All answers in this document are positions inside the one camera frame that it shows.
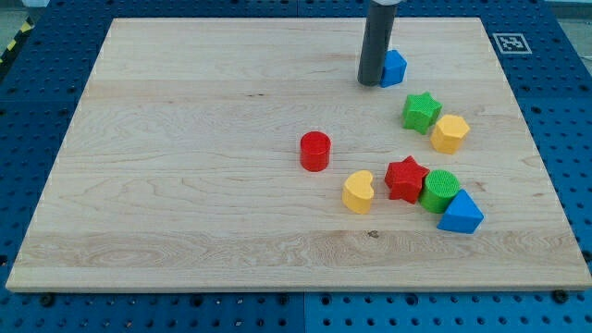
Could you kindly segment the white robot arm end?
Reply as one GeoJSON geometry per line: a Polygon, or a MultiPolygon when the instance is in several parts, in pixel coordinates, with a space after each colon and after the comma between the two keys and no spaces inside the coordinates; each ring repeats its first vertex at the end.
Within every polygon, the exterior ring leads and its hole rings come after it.
{"type": "Polygon", "coordinates": [[[381,5],[381,6],[396,6],[403,0],[372,0],[373,2],[381,5]]]}

